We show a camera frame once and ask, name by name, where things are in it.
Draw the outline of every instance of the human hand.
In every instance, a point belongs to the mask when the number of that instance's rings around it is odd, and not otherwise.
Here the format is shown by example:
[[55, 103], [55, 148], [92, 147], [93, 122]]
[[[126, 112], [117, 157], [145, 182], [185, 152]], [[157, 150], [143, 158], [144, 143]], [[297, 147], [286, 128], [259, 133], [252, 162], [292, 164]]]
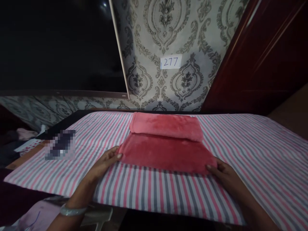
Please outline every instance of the human hand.
[[231, 194], [232, 197], [240, 201], [250, 200], [252, 197], [251, 193], [234, 169], [218, 158], [216, 158], [216, 161], [217, 168], [207, 165], [207, 170], [220, 180], [222, 186]]
[[115, 155], [119, 146], [114, 146], [113, 148], [104, 152], [104, 154], [96, 161], [92, 168], [87, 173], [86, 177], [90, 179], [100, 179], [107, 172], [108, 168], [121, 159], [122, 154]]

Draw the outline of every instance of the wallpaper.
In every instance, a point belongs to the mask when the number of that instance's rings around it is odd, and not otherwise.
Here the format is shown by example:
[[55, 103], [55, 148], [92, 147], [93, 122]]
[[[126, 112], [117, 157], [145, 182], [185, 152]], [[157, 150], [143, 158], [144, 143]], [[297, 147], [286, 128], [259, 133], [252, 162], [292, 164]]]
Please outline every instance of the wallpaper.
[[[92, 107], [199, 111], [248, 0], [114, 0], [131, 100], [61, 96], [0, 97], [34, 130]], [[160, 57], [183, 54], [180, 69]]]

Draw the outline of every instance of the bracelet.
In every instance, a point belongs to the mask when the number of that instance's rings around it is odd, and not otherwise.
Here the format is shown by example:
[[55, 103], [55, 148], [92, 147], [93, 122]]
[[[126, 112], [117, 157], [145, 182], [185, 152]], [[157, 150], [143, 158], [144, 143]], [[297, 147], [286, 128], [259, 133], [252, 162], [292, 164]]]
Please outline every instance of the bracelet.
[[64, 205], [61, 206], [60, 209], [60, 213], [63, 216], [68, 216], [68, 217], [72, 217], [72, 216], [78, 216], [78, 215], [82, 215], [86, 212], [87, 208], [83, 208], [83, 209], [68, 209], [65, 207], [66, 203]]

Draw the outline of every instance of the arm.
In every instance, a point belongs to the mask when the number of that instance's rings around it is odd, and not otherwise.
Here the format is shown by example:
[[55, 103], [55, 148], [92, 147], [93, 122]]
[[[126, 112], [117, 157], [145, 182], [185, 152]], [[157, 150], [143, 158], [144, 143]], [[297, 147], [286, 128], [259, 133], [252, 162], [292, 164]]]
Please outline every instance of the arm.
[[[88, 206], [92, 200], [97, 183], [107, 172], [109, 166], [117, 162], [122, 155], [115, 156], [115, 152], [118, 146], [113, 147], [106, 151], [99, 160], [92, 166], [86, 176], [82, 179], [74, 194], [66, 203], [65, 207], [68, 209], [82, 209]], [[58, 214], [58, 216], [50, 224], [47, 231], [67, 231], [77, 230], [83, 220], [84, 214], [78, 216], [64, 216]]]
[[206, 168], [215, 175], [223, 187], [238, 202], [246, 223], [251, 230], [279, 230], [276, 224], [255, 200], [247, 187], [241, 181], [234, 169], [217, 159], [218, 168], [207, 165]]

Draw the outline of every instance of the dark red door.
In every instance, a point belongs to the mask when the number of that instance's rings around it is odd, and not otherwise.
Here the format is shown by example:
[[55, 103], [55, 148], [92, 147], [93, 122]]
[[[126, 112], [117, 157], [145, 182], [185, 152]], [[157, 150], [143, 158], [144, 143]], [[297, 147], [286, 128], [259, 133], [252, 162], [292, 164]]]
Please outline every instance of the dark red door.
[[267, 115], [299, 90], [307, 23], [305, 0], [250, 0], [201, 111]]

